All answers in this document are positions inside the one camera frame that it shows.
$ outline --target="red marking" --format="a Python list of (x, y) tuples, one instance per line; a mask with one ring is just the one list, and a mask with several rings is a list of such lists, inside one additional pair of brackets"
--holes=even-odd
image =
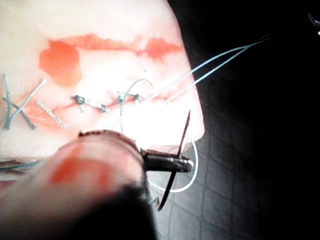
[(65, 158), (50, 178), (52, 184), (72, 183), (78, 180), (79, 175), (90, 172), (94, 187), (105, 189), (110, 185), (109, 175), (111, 167), (104, 162), (92, 159), (78, 159), (84, 146), (79, 144), (72, 153)]
[(176, 44), (168, 43), (163, 38), (151, 38), (146, 45), (146, 49), (142, 51), (137, 51), (137, 55), (141, 53), (146, 53), (149, 58), (154, 60), (163, 61), (163, 56), (169, 53), (177, 53), (182, 51), (183, 47)]
[(78, 50), (62, 41), (49, 40), (49, 49), (40, 53), (39, 68), (62, 87), (75, 87), (82, 78)]
[(110, 38), (102, 39), (94, 33), (89, 33), (82, 36), (61, 38), (60, 41), (86, 50), (134, 51), (137, 43), (140, 41), (140, 37), (138, 36), (132, 43), (123, 43)]
[(90, 33), (82, 36), (71, 36), (61, 38), (60, 41), (70, 46), (86, 49), (86, 50), (116, 50), (116, 51), (131, 51), (137, 56), (146, 53), (149, 58), (153, 60), (160, 60), (169, 54), (182, 51), (183, 47), (173, 43), (168, 43), (163, 38), (151, 38), (146, 48), (138, 50), (138, 43), (141, 37), (138, 36), (133, 42), (123, 43), (121, 41), (112, 40), (110, 38), (100, 38), (99, 36)]

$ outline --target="red ink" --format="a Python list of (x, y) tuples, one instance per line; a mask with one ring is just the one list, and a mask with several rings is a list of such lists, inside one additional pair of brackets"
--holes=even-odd
[(149, 58), (153, 60), (163, 61), (163, 57), (169, 53), (177, 53), (183, 49), (182, 46), (168, 43), (163, 38), (153, 37), (149, 40), (145, 50), (137, 51), (137, 55), (146, 53)]
[(62, 41), (49, 40), (49, 48), (40, 53), (39, 68), (62, 87), (73, 88), (82, 78), (78, 50)]
[(61, 87), (75, 87), (82, 79), (79, 52), (77, 48), (97, 51), (130, 51), (137, 56), (143, 53), (153, 60), (163, 61), (170, 53), (180, 52), (183, 47), (168, 43), (163, 38), (151, 38), (145, 49), (138, 49), (141, 40), (137, 36), (133, 42), (124, 43), (111, 38), (101, 38), (93, 33), (71, 36), (59, 40), (49, 40), (49, 48), (39, 56), (39, 68), (48, 73), (52, 80)]
[(173, 43), (168, 43), (163, 38), (151, 38), (146, 48), (143, 50), (138, 49), (138, 43), (141, 37), (138, 36), (133, 42), (123, 43), (121, 41), (112, 40), (110, 38), (100, 38), (99, 36), (90, 33), (81, 36), (71, 36), (67, 38), (61, 38), (60, 41), (70, 46), (78, 47), (85, 50), (115, 50), (115, 51), (130, 51), (137, 56), (141, 56), (143, 53), (153, 60), (162, 61), (163, 57), (170, 53), (177, 53), (182, 51), (183, 47)]
[(72, 153), (65, 158), (50, 178), (52, 184), (72, 183), (81, 173), (92, 173), (91, 181), (94, 187), (106, 188), (110, 184), (111, 166), (105, 162), (92, 159), (78, 159), (84, 146), (79, 144)]

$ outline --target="red stain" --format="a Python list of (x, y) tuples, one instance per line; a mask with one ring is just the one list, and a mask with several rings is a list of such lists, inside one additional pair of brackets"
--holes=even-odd
[(79, 144), (72, 153), (65, 158), (50, 178), (52, 184), (72, 183), (78, 180), (81, 173), (91, 173), (93, 187), (105, 189), (110, 185), (111, 167), (104, 162), (92, 159), (78, 159), (84, 146)]
[(183, 47), (176, 44), (168, 43), (163, 38), (153, 37), (149, 40), (145, 50), (137, 51), (137, 55), (146, 53), (149, 58), (153, 60), (163, 61), (163, 57), (169, 53), (178, 53), (182, 51)]
[(78, 50), (59, 40), (49, 40), (49, 48), (40, 53), (39, 68), (61, 87), (73, 88), (82, 78)]
[(133, 42), (122, 42), (111, 38), (101, 38), (94, 33), (49, 40), (49, 48), (39, 55), (39, 68), (48, 73), (59, 86), (75, 87), (82, 79), (79, 52), (77, 48), (89, 51), (130, 51), (136, 56), (146, 54), (154, 61), (163, 62), (163, 57), (183, 50), (182, 46), (165, 41), (163, 38), (149, 39), (145, 49), (139, 49), (141, 37)]
[(130, 51), (137, 56), (146, 53), (149, 58), (153, 60), (162, 61), (163, 57), (170, 53), (177, 53), (182, 51), (183, 47), (173, 43), (165, 41), (162, 37), (152, 37), (146, 44), (146, 48), (139, 50), (138, 44), (141, 40), (140, 36), (137, 36), (133, 42), (124, 43), (111, 38), (103, 39), (93, 33), (81, 36), (71, 36), (67, 38), (61, 38), (60, 41), (70, 46), (78, 47), (85, 50), (114, 50), (114, 51)]

